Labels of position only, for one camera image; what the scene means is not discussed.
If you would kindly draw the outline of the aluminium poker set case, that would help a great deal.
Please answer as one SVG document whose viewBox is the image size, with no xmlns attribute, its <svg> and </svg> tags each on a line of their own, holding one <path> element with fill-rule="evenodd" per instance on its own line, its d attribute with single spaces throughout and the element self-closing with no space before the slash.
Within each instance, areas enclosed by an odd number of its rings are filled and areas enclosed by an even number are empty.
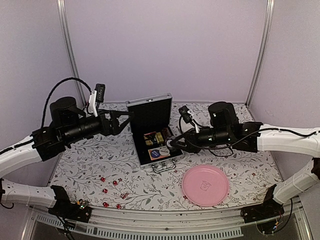
<svg viewBox="0 0 320 240">
<path fill-rule="evenodd" d="M 128 100 L 126 108 L 134 113 L 130 129 L 140 168 L 152 168 L 156 174 L 175 169 L 183 152 L 167 146 L 175 137 L 170 128 L 172 95 L 164 93 Z"/>
</svg>

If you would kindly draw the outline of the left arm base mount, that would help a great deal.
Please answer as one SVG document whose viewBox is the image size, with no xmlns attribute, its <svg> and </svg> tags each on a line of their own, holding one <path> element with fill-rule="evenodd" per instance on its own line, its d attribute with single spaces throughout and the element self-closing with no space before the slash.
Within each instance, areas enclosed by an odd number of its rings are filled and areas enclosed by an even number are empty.
<svg viewBox="0 0 320 240">
<path fill-rule="evenodd" d="M 92 208 L 88 203 L 80 199 L 79 203 L 71 202 L 66 190 L 62 186 L 52 185 L 55 204 L 48 208 L 48 213 L 62 219 L 88 223 Z"/>
</svg>

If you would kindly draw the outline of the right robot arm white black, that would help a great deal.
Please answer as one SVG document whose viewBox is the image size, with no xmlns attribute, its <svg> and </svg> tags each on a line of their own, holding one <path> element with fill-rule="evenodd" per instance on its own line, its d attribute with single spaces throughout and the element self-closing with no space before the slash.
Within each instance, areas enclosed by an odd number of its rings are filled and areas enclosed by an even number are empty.
<svg viewBox="0 0 320 240">
<path fill-rule="evenodd" d="M 234 105 L 215 102 L 208 107 L 210 127 L 195 122 L 190 109 L 179 109 L 185 123 L 194 127 L 181 133 L 166 145 L 188 153 L 200 150 L 233 148 L 243 152 L 288 152 L 308 155 L 311 160 L 287 180 L 270 187 L 259 206 L 262 218 L 269 218 L 291 198 L 320 182 L 320 129 L 284 128 L 256 121 L 240 123 Z"/>
</svg>

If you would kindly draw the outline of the small stack poker chips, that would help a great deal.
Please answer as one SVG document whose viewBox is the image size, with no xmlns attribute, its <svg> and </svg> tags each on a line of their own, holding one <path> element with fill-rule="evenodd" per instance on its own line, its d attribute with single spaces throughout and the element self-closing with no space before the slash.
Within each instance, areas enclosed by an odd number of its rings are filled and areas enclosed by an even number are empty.
<svg viewBox="0 0 320 240">
<path fill-rule="evenodd" d="M 166 146 L 167 146 L 169 149 L 173 149 L 174 146 L 172 145 L 172 140 L 168 140 L 168 141 L 166 142 Z"/>
</svg>

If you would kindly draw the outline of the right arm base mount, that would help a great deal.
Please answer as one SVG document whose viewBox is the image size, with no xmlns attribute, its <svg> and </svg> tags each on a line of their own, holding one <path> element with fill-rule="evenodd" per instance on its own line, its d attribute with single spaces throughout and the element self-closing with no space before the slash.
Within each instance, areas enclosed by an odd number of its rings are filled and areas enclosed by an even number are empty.
<svg viewBox="0 0 320 240">
<path fill-rule="evenodd" d="M 246 206 L 240 210 L 240 216 L 245 223 L 265 220 L 272 217 L 277 217 L 285 213 L 283 204 L 277 203 L 274 197 L 276 184 L 272 185 L 266 192 L 264 200 L 260 204 Z"/>
</svg>

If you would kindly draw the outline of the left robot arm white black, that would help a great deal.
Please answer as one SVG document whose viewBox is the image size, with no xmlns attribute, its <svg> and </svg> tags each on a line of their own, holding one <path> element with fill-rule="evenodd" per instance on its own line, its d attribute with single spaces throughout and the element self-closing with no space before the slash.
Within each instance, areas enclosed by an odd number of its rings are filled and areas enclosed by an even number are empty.
<svg viewBox="0 0 320 240">
<path fill-rule="evenodd" d="M 97 109 L 103 100 L 105 85 L 97 84 L 90 91 L 88 111 L 77 107 L 72 96 L 59 98 L 53 103 L 48 100 L 44 108 L 50 109 L 51 124 L 33 131 L 20 142 L 0 152 L 0 203 L 26 204 L 56 209 L 63 217 L 74 213 L 74 205 L 62 186 L 36 187 L 18 184 L 4 177 L 22 167 L 45 162 L 63 153 L 72 144 L 96 135 L 116 136 L 134 118 L 133 112 Z"/>
</svg>

